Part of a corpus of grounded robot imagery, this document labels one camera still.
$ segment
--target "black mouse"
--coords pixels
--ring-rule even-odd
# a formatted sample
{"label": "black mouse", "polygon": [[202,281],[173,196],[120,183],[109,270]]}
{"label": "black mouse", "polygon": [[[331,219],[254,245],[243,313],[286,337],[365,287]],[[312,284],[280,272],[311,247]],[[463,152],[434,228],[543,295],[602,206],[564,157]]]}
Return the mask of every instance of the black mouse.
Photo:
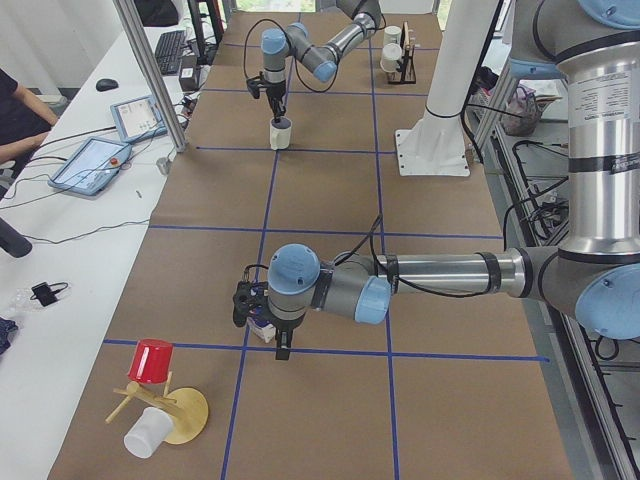
{"label": "black mouse", "polygon": [[112,78],[101,78],[96,82],[96,90],[98,90],[99,92],[106,92],[107,90],[113,90],[114,88],[118,87],[118,82],[116,82]]}

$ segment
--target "red cup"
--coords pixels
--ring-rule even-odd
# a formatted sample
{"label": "red cup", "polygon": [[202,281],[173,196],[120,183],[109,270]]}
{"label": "red cup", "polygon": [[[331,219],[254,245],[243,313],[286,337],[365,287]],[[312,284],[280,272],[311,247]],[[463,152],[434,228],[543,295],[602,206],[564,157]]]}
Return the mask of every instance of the red cup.
{"label": "red cup", "polygon": [[153,338],[140,340],[127,376],[138,383],[166,382],[172,352],[172,343]]}

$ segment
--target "white cup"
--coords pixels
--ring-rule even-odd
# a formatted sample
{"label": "white cup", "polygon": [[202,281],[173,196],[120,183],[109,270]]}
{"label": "white cup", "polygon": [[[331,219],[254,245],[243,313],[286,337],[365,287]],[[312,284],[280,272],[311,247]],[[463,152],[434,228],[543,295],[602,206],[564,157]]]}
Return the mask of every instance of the white cup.
{"label": "white cup", "polygon": [[280,117],[279,122],[271,119],[271,123],[269,125],[271,150],[284,150],[285,148],[288,148],[289,143],[291,142],[291,120],[287,117]]}
{"label": "white cup", "polygon": [[402,58],[402,47],[397,43],[389,43],[382,47],[382,60],[380,60],[380,68],[387,73],[396,72],[398,69],[398,60]]}
{"label": "white cup", "polygon": [[400,43],[400,37],[402,36],[402,29],[395,25],[389,25],[384,29],[384,35],[382,37],[382,46],[390,43]]}
{"label": "white cup", "polygon": [[147,407],[124,436],[124,446],[138,458],[149,458],[173,430],[171,415],[156,407]]}

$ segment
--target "blue joint cap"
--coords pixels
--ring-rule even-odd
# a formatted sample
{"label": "blue joint cap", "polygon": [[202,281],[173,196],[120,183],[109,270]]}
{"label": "blue joint cap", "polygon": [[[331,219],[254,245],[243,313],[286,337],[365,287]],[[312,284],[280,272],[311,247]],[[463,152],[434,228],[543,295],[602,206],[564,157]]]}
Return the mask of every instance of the blue joint cap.
{"label": "blue joint cap", "polygon": [[564,74],[553,63],[528,62],[524,60],[509,59],[509,73],[518,79],[553,80],[564,78]]}
{"label": "blue joint cap", "polygon": [[287,39],[279,28],[269,28],[262,32],[262,51],[267,55],[276,55],[285,49]]}
{"label": "blue joint cap", "polygon": [[594,280],[578,298],[576,320],[604,337],[640,337],[640,264],[609,270]]}
{"label": "blue joint cap", "polygon": [[378,277],[369,277],[365,284],[358,305],[355,320],[358,323],[377,325],[384,320],[391,300],[391,285]]}
{"label": "blue joint cap", "polygon": [[302,33],[304,33],[305,37],[309,37],[309,31],[307,30],[307,27],[305,27],[300,22],[293,22],[290,26],[299,28],[300,30],[302,30]]}
{"label": "blue joint cap", "polygon": [[327,60],[316,67],[313,71],[313,76],[321,82],[326,83],[331,80],[331,77],[333,77],[337,71],[338,66],[331,60]]}
{"label": "blue joint cap", "polygon": [[297,295],[313,287],[320,275],[320,260],[306,245],[290,243],[271,257],[269,288],[282,295]]}
{"label": "blue joint cap", "polygon": [[640,29],[638,0],[578,0],[580,6],[595,21],[622,30]]}

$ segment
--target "tablet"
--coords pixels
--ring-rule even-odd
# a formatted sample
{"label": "tablet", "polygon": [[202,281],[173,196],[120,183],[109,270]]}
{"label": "tablet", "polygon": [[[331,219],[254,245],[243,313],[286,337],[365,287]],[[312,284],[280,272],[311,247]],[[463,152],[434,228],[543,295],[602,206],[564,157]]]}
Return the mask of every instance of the tablet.
{"label": "tablet", "polygon": [[131,150],[128,143],[88,138],[47,183],[64,192],[94,196],[113,180]]}
{"label": "tablet", "polygon": [[151,95],[111,105],[111,113],[120,140],[126,143],[136,143],[167,131]]}

